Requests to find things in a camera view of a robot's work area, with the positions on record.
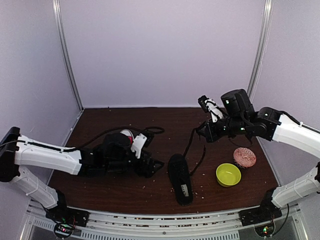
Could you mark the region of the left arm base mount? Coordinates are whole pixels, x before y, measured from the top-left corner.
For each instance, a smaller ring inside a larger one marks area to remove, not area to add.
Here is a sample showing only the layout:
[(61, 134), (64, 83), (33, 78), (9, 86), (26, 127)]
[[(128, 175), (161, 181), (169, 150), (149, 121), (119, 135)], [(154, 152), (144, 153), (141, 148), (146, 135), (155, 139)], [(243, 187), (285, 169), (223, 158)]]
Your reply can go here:
[(78, 210), (67, 206), (65, 195), (56, 190), (57, 193), (57, 206), (47, 209), (45, 217), (52, 220), (55, 225), (53, 228), (54, 235), (61, 240), (69, 238), (76, 227), (86, 227), (90, 213), (85, 210)]

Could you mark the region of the red canvas sneaker white laces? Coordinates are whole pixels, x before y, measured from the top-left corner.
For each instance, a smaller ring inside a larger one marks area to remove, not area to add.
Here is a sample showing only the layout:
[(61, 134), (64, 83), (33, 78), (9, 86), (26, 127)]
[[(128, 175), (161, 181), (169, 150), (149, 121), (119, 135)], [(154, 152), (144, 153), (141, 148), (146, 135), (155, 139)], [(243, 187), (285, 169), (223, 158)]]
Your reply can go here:
[(133, 143), (134, 135), (129, 129), (123, 129), (123, 130), (120, 131), (120, 133), (128, 137), (128, 139), (130, 141), (130, 144)]

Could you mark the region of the upturned shoe orange sole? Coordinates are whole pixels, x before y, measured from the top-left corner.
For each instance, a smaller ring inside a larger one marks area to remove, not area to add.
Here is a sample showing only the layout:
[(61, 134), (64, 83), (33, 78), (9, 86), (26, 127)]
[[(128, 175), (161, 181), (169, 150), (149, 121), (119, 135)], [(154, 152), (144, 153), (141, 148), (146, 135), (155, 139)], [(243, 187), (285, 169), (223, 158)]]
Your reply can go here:
[(206, 146), (204, 145), (200, 160), (195, 165), (193, 170), (189, 171), (186, 155), (190, 149), (195, 133), (197, 133), (199, 136), (201, 135), (200, 127), (194, 128), (191, 131), (190, 138), (184, 153), (173, 154), (170, 157), (167, 166), (167, 174), (173, 187), (175, 199), (177, 203), (183, 207), (189, 206), (193, 202), (194, 195), (192, 191), (191, 176), (194, 175), (196, 170), (202, 164), (206, 155)]

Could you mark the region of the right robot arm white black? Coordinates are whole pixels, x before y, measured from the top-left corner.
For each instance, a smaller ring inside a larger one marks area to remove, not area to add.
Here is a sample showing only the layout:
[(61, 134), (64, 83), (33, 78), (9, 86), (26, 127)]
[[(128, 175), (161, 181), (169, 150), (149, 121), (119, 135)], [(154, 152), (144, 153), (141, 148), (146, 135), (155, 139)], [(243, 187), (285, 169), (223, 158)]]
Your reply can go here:
[[(211, 118), (203, 122), (196, 132), (208, 143), (225, 136), (235, 138), (244, 135), (248, 140), (260, 137), (293, 146), (317, 158), (320, 156), (319, 130), (303, 124), (283, 110), (263, 107), (255, 111), (244, 89), (229, 91), (221, 96), (221, 100), (225, 110), (205, 95), (198, 99), (203, 111), (209, 113)], [(262, 206), (256, 210), (256, 216), (266, 221), (276, 212), (276, 208), (280, 209), (319, 190), (320, 166), (316, 165), (294, 181), (268, 191)]]

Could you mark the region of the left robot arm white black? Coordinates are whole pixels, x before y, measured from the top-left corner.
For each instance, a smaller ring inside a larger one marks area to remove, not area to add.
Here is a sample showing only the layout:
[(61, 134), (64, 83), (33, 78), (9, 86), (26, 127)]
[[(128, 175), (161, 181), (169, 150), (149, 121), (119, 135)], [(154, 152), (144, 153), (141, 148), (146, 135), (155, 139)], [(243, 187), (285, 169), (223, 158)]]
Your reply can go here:
[(108, 173), (125, 173), (129, 169), (140, 177), (150, 178), (164, 163), (145, 151), (161, 127), (145, 129), (115, 127), (98, 134), (89, 143), (104, 137), (101, 144), (88, 148), (46, 144), (28, 138), (20, 128), (12, 127), (0, 142), (0, 180), (17, 184), (26, 195), (38, 201), (46, 217), (67, 223), (78, 213), (67, 206), (65, 195), (36, 177), (28, 166), (57, 170), (79, 177), (100, 177)]

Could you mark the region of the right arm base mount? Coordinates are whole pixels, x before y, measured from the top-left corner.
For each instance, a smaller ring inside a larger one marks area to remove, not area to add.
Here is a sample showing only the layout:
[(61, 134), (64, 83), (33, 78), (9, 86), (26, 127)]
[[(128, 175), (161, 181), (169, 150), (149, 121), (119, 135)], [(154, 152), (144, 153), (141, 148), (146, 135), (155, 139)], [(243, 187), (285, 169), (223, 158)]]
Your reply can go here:
[(275, 219), (283, 214), (279, 207), (272, 203), (275, 187), (268, 190), (258, 207), (241, 210), (239, 218), (243, 227), (254, 225), (255, 233), (262, 238), (272, 237), (276, 231)]

